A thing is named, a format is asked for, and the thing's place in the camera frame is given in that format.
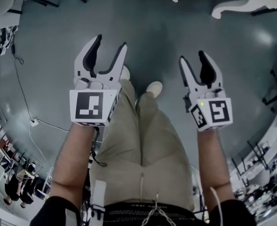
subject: drawstring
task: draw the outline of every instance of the drawstring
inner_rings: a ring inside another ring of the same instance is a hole
[[[166,218],[166,220],[170,223],[171,226],[176,226],[176,224],[166,215],[166,213],[165,213],[162,209],[160,209],[160,208],[158,207],[157,203],[158,203],[158,193],[156,194],[155,206],[154,206],[153,209],[149,212],[147,218],[145,218],[145,219],[143,220],[142,226],[145,226],[145,225],[148,223],[150,217],[154,214],[155,211],[158,211],[158,213],[159,213],[160,215],[164,216],[164,217]]]
[[[141,196],[142,196],[142,182],[143,182],[143,174],[142,174],[142,178],[141,178]],[[220,200],[219,200],[219,196],[218,196],[218,194],[217,194],[217,192],[215,191],[214,188],[210,187],[210,190],[212,191],[212,193],[213,193],[213,195],[214,195],[214,197],[215,197],[215,199],[218,203],[218,209],[219,209],[219,214],[220,214],[220,222],[221,222],[220,226],[223,226],[223,214],[222,214],[222,209],[221,209],[221,203],[220,203]],[[160,215],[164,216],[171,226],[176,226],[176,224],[166,215],[166,213],[158,207],[158,205],[157,205],[158,197],[159,197],[159,194],[157,193],[156,194],[156,199],[155,199],[155,206],[149,212],[148,216],[143,220],[141,226],[145,226],[148,223],[150,217],[154,214],[155,211],[158,211],[158,213]]]
[[[140,201],[142,202],[143,196],[142,196],[142,187],[143,187],[143,173],[142,177],[140,178]]]

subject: forearm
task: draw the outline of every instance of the forearm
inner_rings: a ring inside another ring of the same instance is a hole
[[[50,196],[64,195],[80,206],[94,130],[73,124],[55,163]]]
[[[21,183],[18,183],[17,195],[20,196],[21,192]]]
[[[220,146],[217,131],[198,132],[199,167],[203,194],[208,210],[217,205],[210,190],[216,190],[220,202],[235,199],[230,183],[228,166]]]

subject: sleeve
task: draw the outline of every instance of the sleeve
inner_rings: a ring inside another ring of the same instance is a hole
[[[50,197],[30,223],[30,226],[41,225],[80,226],[80,212],[70,201],[61,197]]]
[[[223,225],[248,225],[256,226],[254,217],[250,214],[245,204],[238,200],[228,200],[221,203]],[[220,225],[219,208],[216,206],[209,215],[210,226]]]

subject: desk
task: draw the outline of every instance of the desk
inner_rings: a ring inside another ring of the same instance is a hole
[[[41,190],[39,190],[39,189],[37,189],[37,191],[38,191],[39,193],[41,193],[41,194],[44,196],[44,201],[46,201],[46,199],[48,199],[48,198],[49,198],[49,195],[48,195],[48,194],[46,194],[46,193],[42,192],[42,191],[41,191]]]
[[[1,153],[1,155],[4,156],[4,158],[7,159],[8,162],[11,161],[11,158],[8,156],[8,154],[5,152],[5,150],[3,150],[2,148],[0,148],[0,153]]]

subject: white cable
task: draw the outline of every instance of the white cable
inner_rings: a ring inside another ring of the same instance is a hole
[[[62,130],[62,131],[69,132],[69,130],[64,130],[64,129],[60,128],[60,127],[53,126],[53,125],[48,124],[48,123],[46,123],[46,122],[44,122],[44,121],[42,121],[42,120],[37,120],[37,121],[42,122],[42,123],[44,123],[44,124],[46,124],[46,125],[48,125],[48,126],[51,126],[51,127],[57,128],[57,129],[60,129],[60,130]]]
[[[30,138],[32,140],[32,142],[34,143],[35,147],[37,147],[36,143],[34,142],[32,136],[31,136],[31,123],[29,122],[29,134],[30,134]],[[39,152],[41,153],[42,157],[44,158],[44,160],[50,165],[51,169],[53,170],[53,166],[48,162],[48,160],[44,157],[42,151],[39,149],[39,147],[37,147],[37,149],[39,150]]]
[[[223,226],[223,215],[222,215],[222,209],[221,209],[221,203],[220,203],[220,200],[219,200],[219,196],[217,194],[217,192],[212,188],[210,187],[210,190],[212,191],[217,203],[218,203],[218,208],[219,208],[219,213],[220,213],[220,222],[221,222],[221,226]]]

